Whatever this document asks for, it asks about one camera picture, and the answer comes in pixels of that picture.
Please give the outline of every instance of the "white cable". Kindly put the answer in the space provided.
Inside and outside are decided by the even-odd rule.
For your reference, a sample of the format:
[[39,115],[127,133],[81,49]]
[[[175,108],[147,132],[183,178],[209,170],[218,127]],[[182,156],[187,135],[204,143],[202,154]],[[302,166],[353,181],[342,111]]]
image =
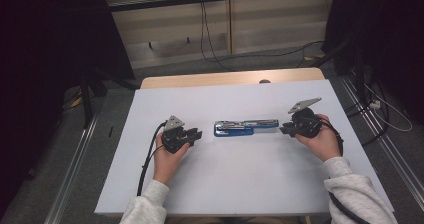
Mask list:
[[411,123],[411,121],[405,116],[405,115],[403,115],[398,109],[396,109],[394,106],[392,106],[392,105],[390,105],[389,103],[387,103],[386,101],[384,101],[383,100],[383,98],[381,98],[381,97],[379,97],[377,94],[375,94],[375,92],[373,91],[373,90],[371,90],[371,88],[369,88],[368,87],[368,85],[367,84],[364,84],[365,85],[365,87],[372,93],[372,94],[374,94],[378,99],[380,99],[380,101],[382,101],[382,102],[384,102],[384,103],[386,103],[389,107],[391,107],[393,110],[395,110],[397,113],[399,113],[408,123],[409,123],[409,125],[410,125],[410,127],[409,127],[409,129],[401,129],[401,128],[398,128],[398,127],[395,127],[395,126],[393,126],[392,124],[390,124],[389,122],[387,122],[386,120],[384,120],[380,115],[378,115],[378,113],[377,113],[377,111],[375,110],[375,108],[373,108],[374,109],[374,113],[375,113],[375,115],[380,119],[380,120],[382,120],[384,123],[386,123],[387,125],[389,125],[390,127],[392,127],[392,128],[394,128],[394,129],[396,129],[396,130],[398,130],[398,131],[402,131],[402,132],[407,132],[407,131],[410,131],[410,130],[412,130],[412,123]]

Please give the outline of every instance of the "white tabletop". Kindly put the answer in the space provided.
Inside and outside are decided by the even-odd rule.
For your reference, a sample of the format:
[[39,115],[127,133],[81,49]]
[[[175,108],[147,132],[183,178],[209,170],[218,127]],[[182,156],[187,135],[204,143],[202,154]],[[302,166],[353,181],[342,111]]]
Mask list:
[[[185,128],[203,131],[170,183],[169,215],[302,215],[328,212],[328,178],[322,163],[277,128],[244,137],[215,137],[215,121],[278,119],[298,101],[324,113],[345,140],[344,156],[354,172],[371,178],[392,208],[327,80],[275,84],[142,89],[136,91],[121,140],[95,213],[120,215],[136,195],[141,166],[157,126],[171,115]],[[153,163],[144,187],[153,176]]]

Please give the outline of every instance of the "carpeted floor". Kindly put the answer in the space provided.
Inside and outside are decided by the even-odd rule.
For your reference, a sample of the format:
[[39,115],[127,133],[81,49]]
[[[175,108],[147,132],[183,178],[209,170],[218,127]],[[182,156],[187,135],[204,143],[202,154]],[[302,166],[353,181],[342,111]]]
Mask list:
[[[319,45],[315,48],[306,49],[306,55],[319,54],[318,48]],[[273,57],[258,55],[275,55],[295,49],[255,53],[256,56],[233,58],[223,61],[221,64],[236,71],[295,68],[302,60],[302,52]],[[330,80],[342,106],[347,108],[353,105],[354,102],[348,96],[342,84],[342,79],[348,77],[337,77],[331,64],[326,64],[322,70],[325,77]],[[137,77],[135,82],[139,84],[144,78],[149,76],[224,71],[228,70],[216,62],[197,60],[137,69],[135,70]],[[93,97],[92,99],[93,101],[103,102],[103,107],[60,223],[119,223],[119,218],[98,216],[93,212],[119,142],[134,92],[115,84],[106,84],[109,88],[107,96],[105,98]],[[74,90],[69,90],[66,96],[71,95],[73,92]],[[385,90],[385,94],[392,105],[402,110],[401,103],[397,103],[388,90]],[[397,113],[391,111],[390,114],[391,122],[394,125],[400,127],[406,125],[405,121]],[[81,105],[63,112],[61,124],[36,168],[35,178],[23,183],[19,193],[0,222],[1,224],[32,224],[43,223],[46,220],[81,138],[84,124],[83,115]],[[361,115],[351,117],[350,121],[361,142],[372,138],[373,135]],[[422,158],[424,156],[424,146],[422,145],[424,127],[415,122],[413,124],[414,127],[410,132],[399,132],[389,128],[387,135],[393,140],[399,152],[419,179],[424,180],[424,161]],[[367,145],[365,151],[395,208],[395,216],[399,223],[424,223],[423,210],[409,192],[379,142],[375,141]],[[312,223],[322,223],[326,218],[326,215],[313,217]]]

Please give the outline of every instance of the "blue stapler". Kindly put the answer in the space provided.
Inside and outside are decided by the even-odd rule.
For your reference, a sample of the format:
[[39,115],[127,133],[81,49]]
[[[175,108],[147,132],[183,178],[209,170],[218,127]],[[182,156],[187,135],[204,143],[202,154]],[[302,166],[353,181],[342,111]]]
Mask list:
[[216,137],[253,135],[255,128],[278,127],[278,120],[250,120],[250,121],[217,121],[214,125]]

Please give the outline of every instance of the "sleeve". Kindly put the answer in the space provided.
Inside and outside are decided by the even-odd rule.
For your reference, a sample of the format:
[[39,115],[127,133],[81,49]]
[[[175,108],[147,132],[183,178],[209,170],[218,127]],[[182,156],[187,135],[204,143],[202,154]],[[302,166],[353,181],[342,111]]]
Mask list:
[[[324,162],[330,178],[325,188],[348,210],[369,223],[397,223],[393,213],[375,192],[369,177],[353,174],[349,161],[334,157]],[[333,223],[355,223],[330,201]]]
[[152,180],[141,196],[134,197],[128,204],[121,219],[121,224],[156,224],[165,222],[166,210],[163,203],[169,188],[156,180]]

